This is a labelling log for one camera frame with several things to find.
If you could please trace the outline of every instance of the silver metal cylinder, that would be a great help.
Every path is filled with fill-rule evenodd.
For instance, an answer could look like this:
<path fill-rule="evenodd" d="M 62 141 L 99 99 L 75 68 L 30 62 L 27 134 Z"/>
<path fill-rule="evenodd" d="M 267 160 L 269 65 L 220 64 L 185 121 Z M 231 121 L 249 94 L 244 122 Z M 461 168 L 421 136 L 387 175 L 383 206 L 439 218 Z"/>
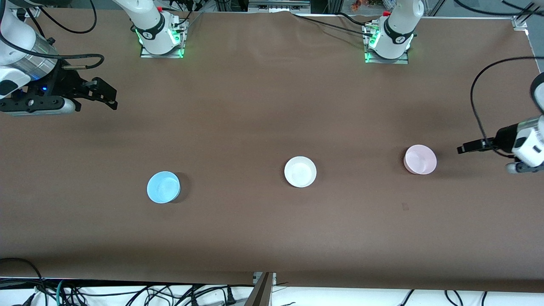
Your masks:
<path fill-rule="evenodd" d="M 57 55 L 57 50 L 55 47 L 51 46 L 47 40 L 36 33 L 36 42 L 32 47 L 31 51 L 44 54 L 53 54 Z M 13 64 L 8 65 L 9 67 L 19 69 L 28 76 L 31 77 L 32 81 L 35 81 L 39 78 L 46 76 L 57 64 L 56 59 L 43 58 L 38 56 L 33 56 L 27 54 L 25 57 L 16 61 Z"/>
<path fill-rule="evenodd" d="M 532 117 L 529 119 L 526 119 L 525 121 L 522 121 L 517 124 L 517 131 L 524 130 L 528 127 L 536 127 L 539 124 L 540 116 Z"/>

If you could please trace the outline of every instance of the metal frame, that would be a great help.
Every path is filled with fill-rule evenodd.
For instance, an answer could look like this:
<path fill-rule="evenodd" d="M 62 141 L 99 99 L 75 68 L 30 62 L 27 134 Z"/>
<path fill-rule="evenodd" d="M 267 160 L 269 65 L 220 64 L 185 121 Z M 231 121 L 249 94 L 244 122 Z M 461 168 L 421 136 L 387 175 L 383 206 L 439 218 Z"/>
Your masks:
<path fill-rule="evenodd" d="M 430 0 L 422 0 L 425 5 L 425 16 L 435 16 L 438 11 L 442 8 L 446 0 L 439 0 L 432 8 L 430 8 Z M 344 6 L 344 0 L 329 0 L 329 13 L 336 13 L 342 10 Z"/>
<path fill-rule="evenodd" d="M 179 22 L 179 17 L 174 15 L 174 22 Z M 140 57 L 142 58 L 183 58 L 185 55 L 185 43 L 187 41 L 187 29 L 189 28 L 189 20 L 184 20 L 176 29 L 180 32 L 174 34 L 175 38 L 179 38 L 181 41 L 179 45 L 175 46 L 170 52 L 165 54 L 152 54 L 149 53 L 142 45 L 140 50 Z"/>
<path fill-rule="evenodd" d="M 376 64 L 408 64 L 408 51 L 404 51 L 403 55 L 396 59 L 387 59 L 379 56 L 376 51 L 370 48 L 371 40 L 375 39 L 376 36 L 376 24 L 367 22 L 364 26 L 361 26 L 363 33 L 370 33 L 373 36 L 363 36 L 363 45 L 364 45 L 364 62 L 365 63 L 376 63 Z"/>
<path fill-rule="evenodd" d="M 244 306 L 270 306 L 274 280 L 273 272 L 263 272 Z"/>
<path fill-rule="evenodd" d="M 249 0 L 249 13 L 274 13 L 290 11 L 293 14 L 310 14 L 310 0 Z"/>

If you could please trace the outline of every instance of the black cable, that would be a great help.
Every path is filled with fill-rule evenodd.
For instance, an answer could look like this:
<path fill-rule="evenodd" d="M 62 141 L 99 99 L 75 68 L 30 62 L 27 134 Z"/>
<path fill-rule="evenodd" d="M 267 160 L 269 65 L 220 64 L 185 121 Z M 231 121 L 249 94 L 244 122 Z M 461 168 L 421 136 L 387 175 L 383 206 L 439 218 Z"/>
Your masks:
<path fill-rule="evenodd" d="M 307 17 L 304 17 L 304 16 L 299 16 L 299 15 L 296 15 L 296 14 L 293 14 L 293 16 L 296 16 L 296 17 L 298 17 L 298 18 L 305 19 L 305 20 L 308 20 L 308 21 L 321 23 L 322 25 L 326 25 L 326 26 L 329 26 L 329 27 L 337 28 L 337 29 L 340 29 L 340 30 L 344 30 L 344 31 L 356 33 L 356 34 L 359 34 L 359 35 L 368 36 L 368 37 L 371 37 L 371 36 L 372 36 L 372 34 L 370 34 L 370 33 L 363 33 L 363 32 L 355 31 L 355 30 L 352 30 L 352 29 L 346 29 L 346 28 L 343 28 L 343 27 L 331 25 L 330 23 L 326 23 L 326 22 L 323 22 L 323 21 L 319 21 L 319 20 L 307 18 Z"/>
<path fill-rule="evenodd" d="M 468 5 L 466 5 L 465 3 L 462 3 L 460 0 L 453 0 L 455 3 L 457 3 L 460 7 L 462 8 L 465 8 L 469 11 L 473 11 L 475 13 L 480 13 L 480 14 L 486 14 L 486 15 L 493 15 L 493 16 L 523 16 L 523 15 L 532 15 L 532 14 L 536 14 L 536 15 L 539 15 L 539 16 L 542 16 L 542 14 L 544 13 L 544 10 L 541 10 L 541 11 L 534 11 L 534 12 L 517 12 L 517 13 L 498 13 L 498 12 L 492 12 L 492 11 L 482 11 L 482 10 L 479 10 L 479 9 L 475 9 L 475 8 L 471 8 L 469 7 Z"/>
<path fill-rule="evenodd" d="M 183 19 L 182 21 L 180 21 L 180 22 L 174 24 L 174 27 L 177 27 L 177 26 L 181 25 L 182 23 L 186 22 L 187 19 L 189 19 L 189 16 L 191 15 L 192 12 L 193 12 L 193 11 L 189 11 L 189 13 L 187 14 L 187 17 L 185 17 L 185 19 Z"/>
<path fill-rule="evenodd" d="M 230 305 L 234 305 L 234 304 L 236 304 L 236 300 L 234 299 L 234 295 L 232 294 L 232 288 L 230 286 L 228 286 L 227 287 L 227 298 L 225 299 L 225 306 L 230 306 Z"/>
<path fill-rule="evenodd" d="M 75 305 L 76 304 L 76 301 L 73 300 L 73 297 L 75 296 L 76 294 L 73 293 L 73 289 L 70 288 L 70 299 L 72 300 L 72 305 Z"/>
<path fill-rule="evenodd" d="M 487 291 L 484 291 L 484 295 L 481 297 L 481 306 L 484 306 L 486 296 L 487 296 Z"/>
<path fill-rule="evenodd" d="M 0 13 L 0 25 L 2 24 L 2 18 L 4 17 L 4 10 L 5 10 L 5 0 L 0 0 L 0 12 L 1 12 Z M 29 265 L 34 270 L 36 275 L 38 276 L 38 281 L 39 281 L 41 287 L 43 288 L 43 290 L 47 291 L 47 287 L 45 287 L 45 284 L 44 284 L 44 278 L 41 276 L 40 271 L 38 270 L 38 268 L 36 266 L 34 266 L 34 264 L 32 262 L 30 262 L 29 260 L 26 260 L 24 258 L 16 258 L 16 257 L 6 257 L 6 258 L 1 258 L 0 259 L 0 263 L 8 262 L 8 261 L 24 262 L 25 264 Z M 48 305 L 49 305 L 49 299 L 46 296 L 45 297 L 45 306 L 48 306 Z"/>
<path fill-rule="evenodd" d="M 92 22 L 92 26 L 85 30 L 85 31 L 75 31 L 75 30 L 70 30 L 68 29 L 67 27 L 61 25 L 57 20 L 55 20 L 55 18 L 53 18 L 51 15 L 49 15 L 48 12 L 46 12 L 46 10 L 41 7 L 41 11 L 44 12 L 44 14 L 47 16 L 47 18 L 51 19 L 51 21 L 53 21 L 57 26 L 61 27 L 62 29 L 70 32 L 70 33 L 74 33 L 74 34 L 85 34 L 85 33 L 88 33 L 90 31 L 92 31 L 95 27 L 96 27 L 96 21 L 97 21 L 97 17 L 96 17 L 96 8 L 95 8 L 95 4 L 92 2 L 92 0 L 89 0 L 89 2 L 91 3 L 91 7 L 92 7 L 92 14 L 94 16 L 94 21 Z"/>
<path fill-rule="evenodd" d="M 480 120 L 480 116 L 478 115 L 478 112 L 476 111 L 476 106 L 474 106 L 474 87 L 476 86 L 476 82 L 478 81 L 478 79 L 480 78 L 480 76 L 482 76 L 482 74 L 484 74 L 485 71 L 487 71 L 489 68 L 495 66 L 495 65 L 498 65 L 500 63 L 505 63 L 505 62 L 510 62 L 510 61 L 513 61 L 513 60 L 522 60 L 522 59 L 544 59 L 544 56 L 520 56 L 520 57 L 510 57 L 510 58 L 505 58 L 505 59 L 501 59 L 501 60 L 498 60 L 492 64 L 489 64 L 487 67 L 483 68 L 480 73 L 478 73 L 478 75 L 476 76 L 476 78 L 474 78 L 474 81 L 472 82 L 472 86 L 471 86 L 471 106 L 472 106 L 472 112 L 474 113 L 474 117 L 476 118 L 476 122 L 478 122 L 478 127 L 480 128 L 480 132 L 481 132 L 481 135 L 484 137 L 484 141 L 485 141 L 485 144 L 491 148 L 493 150 L 493 152 L 497 153 L 498 155 L 501 155 L 503 157 L 507 157 L 507 158 L 514 158 L 514 155 L 507 155 L 507 154 L 504 154 L 504 153 L 501 153 L 497 150 L 497 148 L 495 148 L 494 146 L 492 146 L 490 143 L 489 143 L 489 140 L 487 139 L 487 135 L 484 131 L 484 127 L 481 123 L 481 120 Z"/>
<path fill-rule="evenodd" d="M 158 294 L 168 296 L 168 297 L 171 297 L 171 298 L 180 298 L 181 297 L 181 296 L 174 295 L 174 293 L 172 292 L 172 290 L 170 288 L 168 288 L 168 290 L 170 291 L 170 293 L 159 292 L 159 290 L 154 289 L 154 288 L 149 288 L 147 291 L 148 292 L 151 291 L 151 292 L 154 292 L 154 293 L 158 293 Z"/>
<path fill-rule="evenodd" d="M 125 304 L 125 306 L 131 306 L 132 303 L 134 303 L 134 301 L 136 300 L 136 298 L 142 294 L 142 292 L 146 291 L 147 289 L 149 289 L 151 286 L 145 286 L 144 288 L 142 288 L 140 291 L 136 292 L 136 294 L 134 296 L 132 296 L 128 302 Z"/>
<path fill-rule="evenodd" d="M 342 15 L 342 16 L 346 17 L 349 21 L 353 22 L 354 24 L 359 25 L 359 26 L 364 26 L 364 22 L 358 22 L 357 20 L 351 18 L 351 16 L 349 16 L 348 14 L 343 13 L 341 11 L 336 13 L 336 15 Z"/>
<path fill-rule="evenodd" d="M 32 19 L 32 22 L 36 26 L 36 29 L 38 29 L 38 32 L 40 32 L 40 35 L 45 38 L 44 30 L 41 29 L 40 24 L 37 22 L 36 18 L 34 18 L 34 15 L 32 15 L 32 12 L 30 9 L 25 9 L 27 11 L 28 16 L 30 16 L 30 19 Z"/>
<path fill-rule="evenodd" d="M 170 288 L 170 286 L 168 286 L 168 291 L 170 291 L 170 296 L 172 297 L 172 305 L 175 303 L 174 301 L 174 293 L 172 292 L 172 289 Z"/>
<path fill-rule="evenodd" d="M 446 298 L 448 299 L 448 301 L 449 301 L 453 306 L 463 306 L 463 300 L 461 299 L 461 296 L 459 295 L 459 293 L 457 293 L 457 291 L 455 291 L 455 290 L 453 290 L 453 292 L 455 293 L 455 295 L 457 295 L 457 298 L 459 299 L 460 305 L 455 304 L 455 303 L 449 298 L 448 290 L 444 290 L 444 295 L 446 296 Z"/>
<path fill-rule="evenodd" d="M 6 0 L 0 0 L 0 12 L 3 12 L 5 10 L 5 2 Z M 0 14 L 0 25 L 2 24 L 2 19 L 4 18 L 4 14 Z M 37 56 L 41 58 L 52 58 L 52 59 L 81 59 L 81 58 L 99 58 L 98 62 L 96 62 L 93 65 L 85 65 L 85 69 L 92 69 L 100 66 L 104 62 L 104 56 L 97 53 L 88 53 L 88 54 L 76 54 L 76 55 L 53 55 L 53 54 L 44 54 L 44 53 L 38 53 L 34 51 L 29 51 L 24 48 L 21 48 L 17 45 L 12 44 L 10 41 L 8 41 L 4 35 L 2 35 L 2 32 L 0 32 L 0 41 L 8 45 L 9 47 L 26 53 L 28 55 Z"/>
<path fill-rule="evenodd" d="M 79 302 L 79 305 L 87 305 L 87 298 L 85 298 L 84 295 L 81 294 L 81 292 L 79 291 L 79 289 L 77 287 L 74 287 L 74 288 L 71 288 L 71 292 L 72 294 L 74 294 L 76 296 L 76 299 L 77 301 Z"/>
<path fill-rule="evenodd" d="M 221 292 L 223 292 L 223 298 L 225 299 L 225 306 L 227 306 L 227 294 L 225 293 L 225 290 L 221 289 Z"/>
<path fill-rule="evenodd" d="M 169 288 L 169 287 L 170 287 L 170 285 L 164 286 L 164 287 L 163 287 L 162 289 L 160 289 L 160 290 L 148 289 L 148 290 L 147 290 L 147 297 L 146 297 L 146 300 L 145 300 L 145 302 L 144 302 L 144 306 L 149 306 L 149 302 L 150 302 L 154 297 L 158 297 L 158 298 L 161 298 L 161 299 L 166 300 L 166 301 L 168 302 L 168 305 L 171 306 L 170 301 L 168 301 L 168 300 L 167 300 L 166 298 L 164 298 L 164 297 L 159 296 L 159 294 L 162 293 L 163 290 L 165 290 L 165 289 L 167 289 L 167 288 Z"/>
<path fill-rule="evenodd" d="M 29 296 L 22 306 L 30 306 L 35 296 L 36 296 L 36 293 L 33 293 L 31 296 Z"/>
<path fill-rule="evenodd" d="M 227 287 L 253 287 L 251 285 L 232 285 L 232 286 L 229 286 L 229 285 L 226 285 L 226 286 L 216 286 L 216 287 L 210 287 L 210 288 L 206 288 L 202 291 L 199 291 L 199 292 L 195 292 L 193 296 L 191 296 L 191 299 L 185 303 L 183 306 L 188 306 L 189 304 L 191 304 L 192 301 L 195 301 L 197 298 L 205 295 L 205 294 L 208 294 L 212 291 L 215 291 L 215 290 L 221 290 L 223 291 L 224 288 L 227 288 Z"/>
<path fill-rule="evenodd" d="M 101 295 L 97 295 L 97 294 L 94 294 L 94 293 L 79 292 L 79 294 L 82 295 L 82 296 L 118 296 L 118 295 L 131 295 L 131 294 L 135 294 L 135 293 L 138 293 L 138 291 L 105 293 L 105 294 L 101 294 Z"/>
<path fill-rule="evenodd" d="M 412 295 L 414 291 L 415 289 L 410 290 L 408 294 L 406 295 L 406 297 L 404 298 L 404 301 L 399 306 L 406 306 L 406 303 L 408 303 L 408 299 L 410 298 L 410 296 Z"/>
<path fill-rule="evenodd" d="M 174 306 L 178 306 L 179 304 L 181 304 L 187 297 L 189 297 L 189 295 L 191 294 L 191 292 L 193 292 L 193 291 L 196 290 L 196 289 L 202 288 L 202 287 L 204 287 L 204 285 L 193 285 L 193 286 L 191 286 L 191 288 L 189 288 L 189 290 L 187 290 L 187 291 L 179 298 L 179 300 L 176 302 L 176 304 L 174 304 Z"/>
<path fill-rule="evenodd" d="M 532 14 L 530 14 L 530 15 L 526 15 L 525 18 L 524 18 L 522 21 L 520 21 L 521 23 L 525 22 L 527 19 L 529 19 L 529 18 L 530 18 L 531 16 L 533 16 L 534 14 L 540 15 L 540 14 L 535 13 L 535 12 L 537 12 L 537 11 L 540 9 L 540 7 L 536 7 L 536 9 L 534 9 L 534 10 L 532 10 L 532 11 L 530 10 L 530 9 L 533 8 L 533 6 L 535 5 L 535 4 L 532 3 L 532 2 L 531 2 L 530 5 L 528 5 L 528 6 L 525 7 L 525 8 L 518 7 L 517 5 L 514 5 L 514 4 L 512 4 L 512 3 L 510 3 L 510 2 L 507 2 L 507 1 L 505 1 L 505 0 L 502 0 L 501 2 L 504 3 L 505 5 L 508 5 L 508 6 L 511 7 L 511 8 L 515 8 L 515 9 L 520 10 L 520 12 L 530 12 L 530 13 L 532 13 Z"/>

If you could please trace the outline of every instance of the power cord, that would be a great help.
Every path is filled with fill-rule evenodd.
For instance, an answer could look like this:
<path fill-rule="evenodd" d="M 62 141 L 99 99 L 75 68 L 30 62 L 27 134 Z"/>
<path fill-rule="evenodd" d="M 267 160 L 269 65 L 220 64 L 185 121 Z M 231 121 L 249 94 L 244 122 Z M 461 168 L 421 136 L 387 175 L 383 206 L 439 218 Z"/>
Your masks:
<path fill-rule="evenodd" d="M 485 306 L 485 297 L 487 296 L 487 291 L 484 291 L 484 295 L 481 297 L 481 306 Z"/>
<path fill-rule="evenodd" d="M 455 290 L 453 290 L 453 293 L 455 293 L 455 295 L 457 295 L 457 298 L 459 299 L 460 305 L 455 304 L 455 303 L 449 298 L 448 290 L 444 290 L 444 295 L 445 295 L 446 298 L 448 299 L 448 302 L 450 302 L 453 306 L 463 306 L 463 300 L 461 299 L 461 296 L 459 295 L 459 293 L 457 293 L 457 291 L 455 291 Z"/>
<path fill-rule="evenodd" d="M 473 11 L 475 13 L 486 14 L 486 15 L 493 15 L 493 16 L 516 16 L 517 15 L 517 16 L 523 16 L 523 15 L 536 14 L 536 15 L 539 15 L 539 16 L 543 16 L 543 14 L 544 14 L 544 10 L 535 11 L 535 12 L 521 11 L 521 12 L 517 12 L 517 13 L 498 13 L 498 12 L 492 12 L 492 11 L 483 11 L 483 10 L 471 8 L 468 5 L 466 5 L 465 3 L 462 3 L 460 0 L 453 0 L 453 1 L 455 3 L 457 3 L 460 7 L 464 8 L 464 9 L 467 9 L 469 11 Z"/>
<path fill-rule="evenodd" d="M 234 299 L 234 296 L 232 295 L 232 289 L 230 286 L 227 287 L 227 299 L 225 301 L 226 306 L 234 305 L 236 304 L 236 300 Z"/>
<path fill-rule="evenodd" d="M 192 12 L 193 12 L 193 11 L 189 11 L 189 13 L 187 14 L 187 17 L 185 17 L 185 19 L 183 19 L 182 21 L 180 21 L 180 22 L 174 24 L 174 26 L 177 27 L 177 26 L 183 24 L 184 22 L 186 22 L 187 19 L 189 19 L 189 16 L 191 15 Z"/>
<path fill-rule="evenodd" d="M 514 4 L 512 4 L 512 3 L 510 3 L 510 2 L 507 2 L 507 1 L 505 1 L 505 0 L 502 0 L 502 3 L 508 5 L 508 6 L 511 7 L 511 8 L 515 8 L 515 9 L 520 10 L 520 13 L 524 13 L 524 12 L 530 12 L 530 13 L 531 13 L 530 15 L 526 15 L 525 18 L 524 18 L 521 22 L 524 22 L 525 20 L 529 19 L 529 17 L 531 17 L 531 16 L 533 16 L 533 15 L 544 16 L 544 15 L 538 13 L 538 10 L 540 9 L 540 7 L 536 7 L 536 8 L 535 8 L 534 10 L 532 10 L 532 11 L 530 10 L 530 9 L 532 9 L 533 6 L 535 5 L 535 4 L 532 3 L 532 2 L 531 2 L 531 5 L 528 5 L 528 6 L 525 7 L 525 8 L 518 7 L 517 5 L 514 5 Z"/>
<path fill-rule="evenodd" d="M 195 297 L 195 291 L 191 291 L 191 306 L 199 306 L 198 302 L 196 301 L 196 297 Z"/>
<path fill-rule="evenodd" d="M 480 120 L 480 116 L 478 115 L 478 112 L 476 111 L 476 106 L 474 106 L 474 87 L 476 86 L 476 83 L 478 81 L 478 79 L 480 78 L 480 76 L 482 76 L 482 74 L 484 74 L 485 71 L 487 71 L 489 68 L 495 66 L 495 65 L 498 65 L 498 64 L 501 64 L 501 63 L 506 63 L 506 62 L 510 62 L 510 61 L 514 61 L 514 60 L 523 60 L 523 59 L 544 59 L 544 56 L 520 56 L 520 57 L 510 57 L 510 58 L 505 58 L 505 59 L 501 59 L 501 60 L 498 60 L 492 64 L 489 64 L 488 66 L 486 66 L 485 68 L 483 68 L 479 73 L 478 75 L 476 76 L 476 78 L 474 78 L 474 81 L 472 82 L 472 86 L 471 86 L 471 106 L 472 106 L 472 112 L 474 113 L 474 117 L 476 118 L 476 122 L 478 123 L 478 127 L 480 128 L 480 132 L 481 132 L 481 135 L 484 137 L 484 141 L 485 141 L 485 144 L 491 148 L 493 150 L 493 152 L 497 153 L 498 155 L 500 156 L 503 156 L 503 157 L 507 157 L 507 158 L 514 158 L 514 155 L 507 155 L 507 154 L 504 154 L 504 153 L 501 153 L 497 150 L 497 148 L 493 147 L 489 140 L 487 139 L 487 135 L 484 131 L 484 127 L 481 123 L 481 120 Z"/>
<path fill-rule="evenodd" d="M 0 11 L 3 12 L 4 11 L 4 6 L 5 6 L 5 0 L 2 0 L 2 3 L 3 4 L 0 5 L 2 10 L 0 10 Z M 0 23 L 1 23 L 1 20 L 2 20 L 2 16 L 3 16 L 3 13 L 0 14 Z M 36 266 L 34 266 L 34 264 L 32 262 L 30 262 L 29 260 L 26 260 L 24 258 L 7 257 L 7 258 L 1 258 L 0 259 L 0 264 L 3 263 L 3 262 L 9 262 L 9 261 L 18 261 L 18 262 L 22 262 L 22 263 L 24 263 L 26 265 L 29 265 L 32 268 L 32 270 L 34 270 L 36 275 L 38 276 L 38 284 L 41 286 L 40 289 L 42 289 L 43 291 L 47 291 L 47 287 L 45 286 L 45 283 L 44 283 L 44 278 L 41 276 L 40 271 L 38 270 L 38 268 Z M 4 284 L 4 283 L 9 283 L 9 280 L 0 279 L 0 284 Z M 49 305 L 48 300 L 49 299 L 46 296 L 45 297 L 45 306 Z"/>
<path fill-rule="evenodd" d="M 32 300 L 34 299 L 34 296 L 36 296 L 35 293 L 33 293 L 31 296 L 29 296 L 27 298 L 27 300 L 21 306 L 30 306 L 32 304 Z"/>
<path fill-rule="evenodd" d="M 6 0 L 0 0 L 0 12 L 4 12 L 5 10 L 5 2 Z M 4 13 L 0 13 L 0 26 L 2 24 L 2 19 L 4 18 Z M 2 35 L 2 32 L 0 32 L 0 41 L 8 45 L 9 47 L 26 53 L 28 55 L 37 56 L 41 58 L 52 58 L 52 59 L 82 59 L 82 58 L 99 58 L 98 62 L 96 62 L 93 65 L 85 65 L 85 69 L 92 69 L 100 66 L 104 62 L 104 56 L 97 53 L 87 53 L 87 54 L 76 54 L 76 55 L 53 55 L 53 54 L 44 54 L 44 53 L 38 53 L 30 50 L 26 50 L 24 48 L 21 48 L 17 45 L 12 44 L 9 40 L 7 40 L 4 35 Z"/>
<path fill-rule="evenodd" d="M 41 7 L 41 11 L 44 12 L 44 14 L 47 16 L 47 18 L 51 19 L 51 21 L 53 21 L 57 26 L 61 27 L 62 29 L 70 32 L 70 33 L 74 33 L 74 34 L 85 34 L 85 33 L 88 33 L 90 31 L 92 31 L 95 27 L 96 27 L 96 21 L 97 21 L 97 17 L 96 17 L 96 8 L 95 8 L 95 4 L 92 2 L 92 0 L 89 0 L 89 2 L 91 3 L 91 7 L 92 7 L 92 14 L 94 15 L 94 22 L 92 23 L 92 26 L 85 30 L 85 31 L 75 31 L 75 30 L 70 30 L 68 29 L 67 27 L 63 26 L 60 24 L 60 22 L 58 22 L 57 20 L 55 20 L 55 18 L 53 18 L 51 15 L 49 15 L 48 12 L 46 12 L 46 10 L 44 9 L 44 7 Z"/>
<path fill-rule="evenodd" d="M 352 33 L 356 33 L 356 34 L 363 35 L 363 36 L 368 36 L 368 37 L 372 36 L 372 34 L 370 34 L 370 33 L 363 33 L 363 32 L 355 31 L 355 30 L 352 30 L 352 29 L 346 29 L 346 28 L 343 28 L 343 27 L 331 25 L 330 23 L 326 23 L 326 22 L 323 22 L 323 21 L 311 19 L 311 18 L 308 18 L 308 17 L 299 16 L 299 15 L 295 15 L 295 14 L 293 14 L 293 16 L 304 19 L 304 20 L 308 20 L 308 21 L 311 21 L 311 22 L 320 23 L 320 24 L 325 25 L 325 26 L 329 26 L 329 27 L 340 29 L 340 30 L 344 30 L 344 31 L 347 31 L 347 32 L 352 32 Z"/>
<path fill-rule="evenodd" d="M 408 299 L 410 298 L 410 296 L 412 295 L 414 291 L 415 289 L 410 290 L 408 294 L 406 295 L 406 297 L 404 298 L 404 301 L 399 306 L 406 306 L 406 303 L 408 303 Z"/>
<path fill-rule="evenodd" d="M 336 15 L 342 15 L 342 16 L 346 17 L 349 21 L 353 22 L 354 24 L 359 25 L 359 26 L 364 26 L 364 22 L 358 22 L 357 20 L 351 18 L 351 16 L 349 16 L 348 14 L 343 13 L 341 11 L 336 13 Z"/>
<path fill-rule="evenodd" d="M 25 9 L 25 11 L 27 11 L 28 16 L 30 16 L 30 19 L 36 26 L 36 29 L 38 29 L 38 32 L 40 32 L 40 35 L 43 38 L 45 38 L 44 30 L 41 29 L 40 24 L 37 22 L 36 18 L 34 18 L 34 15 L 32 15 L 32 12 L 30 11 L 30 9 Z"/>

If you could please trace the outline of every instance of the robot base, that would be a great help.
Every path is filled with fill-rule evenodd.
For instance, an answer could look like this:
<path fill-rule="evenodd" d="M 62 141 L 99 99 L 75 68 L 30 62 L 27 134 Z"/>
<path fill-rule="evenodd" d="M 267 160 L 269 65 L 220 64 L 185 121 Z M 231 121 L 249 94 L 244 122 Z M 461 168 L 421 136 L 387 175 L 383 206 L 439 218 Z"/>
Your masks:
<path fill-rule="evenodd" d="M 183 55 L 185 54 L 185 43 L 187 41 L 188 26 L 189 26 L 189 20 L 187 19 L 182 24 L 180 24 L 177 28 L 173 29 L 173 30 L 179 31 L 179 33 L 174 34 L 174 38 L 179 39 L 180 44 L 175 46 L 172 50 L 170 50 L 170 52 L 165 54 L 152 54 L 152 53 L 149 53 L 142 46 L 140 50 L 140 57 L 141 58 L 183 58 Z"/>
<path fill-rule="evenodd" d="M 363 33 L 370 33 L 375 35 L 376 28 L 373 24 L 369 24 L 369 27 L 362 26 Z M 388 59 L 379 56 L 376 51 L 369 47 L 370 41 L 373 37 L 363 36 L 364 44 L 364 62 L 365 63 L 378 63 L 378 64 L 408 64 L 408 52 L 405 51 L 403 55 L 396 59 Z"/>

